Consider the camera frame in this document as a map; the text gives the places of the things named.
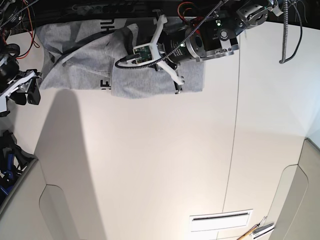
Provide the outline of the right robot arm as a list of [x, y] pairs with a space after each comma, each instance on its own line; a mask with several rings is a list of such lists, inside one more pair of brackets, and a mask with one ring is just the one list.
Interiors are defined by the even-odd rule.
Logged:
[[[0, 111], [7, 111], [9, 100], [17, 105], [38, 105], [41, 95], [38, 87], [40, 73], [37, 69], [21, 71], [19, 60], [26, 58], [32, 47], [38, 47], [35, 43], [34, 26], [35, 12], [33, 5], [36, 0], [2, 0], [0, 2]], [[21, 53], [20, 46], [16, 43], [7, 43], [11, 30], [23, 25], [27, 18], [29, 27], [22, 29], [31, 37], [30, 46]]]

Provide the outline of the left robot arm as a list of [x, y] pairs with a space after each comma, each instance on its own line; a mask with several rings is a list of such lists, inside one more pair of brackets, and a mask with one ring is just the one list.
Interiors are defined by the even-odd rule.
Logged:
[[263, 24], [269, 12], [278, 8], [275, 0], [240, 0], [232, 8], [221, 9], [224, 3], [220, 1], [207, 16], [186, 20], [171, 32], [164, 31], [166, 16], [158, 17], [153, 38], [158, 56], [168, 57], [155, 65], [160, 73], [153, 78], [153, 95], [202, 91], [204, 62], [233, 55], [239, 49], [238, 35]]

